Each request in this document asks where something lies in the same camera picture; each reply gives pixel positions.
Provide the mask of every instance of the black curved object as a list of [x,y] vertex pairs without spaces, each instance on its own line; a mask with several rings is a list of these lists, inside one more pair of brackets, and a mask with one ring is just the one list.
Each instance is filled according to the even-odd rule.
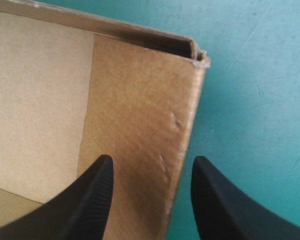
[[113,160],[101,155],[52,200],[0,227],[0,240],[101,240],[113,186]]
[[194,160],[191,200],[202,240],[300,240],[300,227],[247,196],[204,156]]

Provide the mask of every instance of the textured black surface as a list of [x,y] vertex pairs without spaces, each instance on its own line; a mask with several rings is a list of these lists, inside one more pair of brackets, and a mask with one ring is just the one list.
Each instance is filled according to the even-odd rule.
[[102,155],[55,198],[1,227],[0,240],[101,240],[113,184],[113,160]]
[[191,200],[203,240],[300,240],[300,227],[251,199],[203,156],[194,160]]

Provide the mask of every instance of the torn cardboard edge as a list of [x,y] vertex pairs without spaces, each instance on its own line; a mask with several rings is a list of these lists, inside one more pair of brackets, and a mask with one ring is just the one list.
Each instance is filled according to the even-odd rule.
[[0,0],[0,12],[113,36],[193,60],[204,58],[197,42],[191,37],[69,8],[31,0]]

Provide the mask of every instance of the teal background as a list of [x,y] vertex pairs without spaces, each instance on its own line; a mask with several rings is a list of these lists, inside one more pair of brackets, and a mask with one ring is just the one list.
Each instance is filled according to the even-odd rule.
[[300,0],[42,2],[189,35],[211,56],[168,240],[199,239],[196,155],[300,226]]

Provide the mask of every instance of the cardboard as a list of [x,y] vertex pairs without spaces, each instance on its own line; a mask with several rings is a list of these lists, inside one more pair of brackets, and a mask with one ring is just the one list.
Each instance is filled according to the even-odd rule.
[[0,226],[110,154],[104,238],[164,239],[209,63],[190,37],[0,0]]

